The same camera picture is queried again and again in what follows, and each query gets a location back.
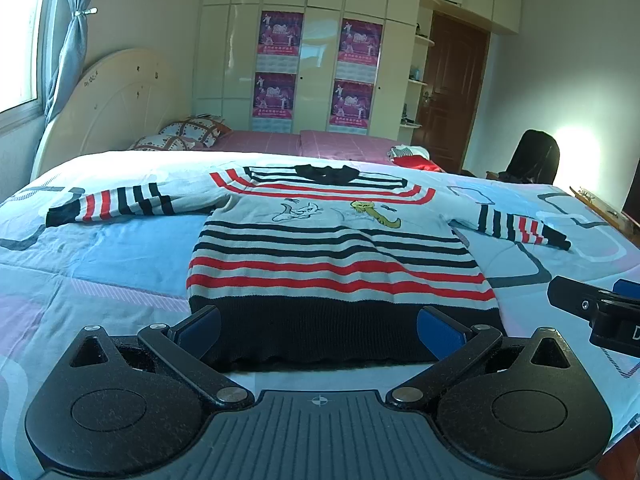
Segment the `poster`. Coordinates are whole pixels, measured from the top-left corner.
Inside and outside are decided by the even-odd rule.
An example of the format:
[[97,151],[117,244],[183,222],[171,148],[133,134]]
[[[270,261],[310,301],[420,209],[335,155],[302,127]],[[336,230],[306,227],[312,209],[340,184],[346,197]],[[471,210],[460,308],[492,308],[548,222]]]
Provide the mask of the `poster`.
[[382,40],[382,25],[342,20],[336,78],[375,83]]
[[256,72],[252,129],[256,132],[289,133],[295,91],[295,74]]
[[296,73],[304,14],[265,10],[260,16],[257,72]]
[[366,135],[372,98],[372,84],[336,79],[329,131]]

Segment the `pink bedding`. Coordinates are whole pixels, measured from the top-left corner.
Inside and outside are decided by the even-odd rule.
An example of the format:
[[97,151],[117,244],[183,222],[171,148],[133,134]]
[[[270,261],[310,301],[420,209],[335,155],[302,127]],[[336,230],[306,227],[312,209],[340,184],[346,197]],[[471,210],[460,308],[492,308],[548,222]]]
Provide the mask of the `pink bedding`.
[[376,162],[392,166],[387,153],[397,140],[383,139],[354,134],[336,134],[302,130],[300,146],[302,156],[329,158],[333,160],[357,160],[359,162]]
[[300,136],[269,132],[234,130],[220,137],[212,152],[272,153],[273,155],[302,155]]

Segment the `cream headboard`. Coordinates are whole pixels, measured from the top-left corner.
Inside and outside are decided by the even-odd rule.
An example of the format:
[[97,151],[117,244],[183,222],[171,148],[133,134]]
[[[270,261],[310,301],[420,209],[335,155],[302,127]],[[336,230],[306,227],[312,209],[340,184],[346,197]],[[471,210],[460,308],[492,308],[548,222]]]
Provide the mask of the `cream headboard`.
[[31,179],[79,155],[126,150],[188,113],[180,80],[157,52],[132,48],[111,54],[86,71],[47,126]]

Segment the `chair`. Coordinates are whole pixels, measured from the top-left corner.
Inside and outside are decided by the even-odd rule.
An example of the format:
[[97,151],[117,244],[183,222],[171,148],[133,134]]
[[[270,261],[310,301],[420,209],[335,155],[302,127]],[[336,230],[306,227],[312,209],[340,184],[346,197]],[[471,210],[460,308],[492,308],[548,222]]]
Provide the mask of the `chair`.
[[487,178],[517,184],[553,184],[560,163],[560,148],[548,133],[539,130],[524,132],[506,171],[497,175],[487,172]]

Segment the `striped sweater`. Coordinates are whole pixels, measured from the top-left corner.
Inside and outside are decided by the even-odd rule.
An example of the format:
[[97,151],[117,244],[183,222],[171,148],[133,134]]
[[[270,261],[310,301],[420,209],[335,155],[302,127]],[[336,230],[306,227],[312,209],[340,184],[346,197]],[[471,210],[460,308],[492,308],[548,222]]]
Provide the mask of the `striped sweater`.
[[206,360],[424,361],[418,310],[502,328],[494,292],[448,226],[567,250],[534,219],[411,184],[313,166],[231,167],[199,178],[89,194],[50,209],[47,226],[120,215],[206,211],[187,292],[215,304],[222,331]]

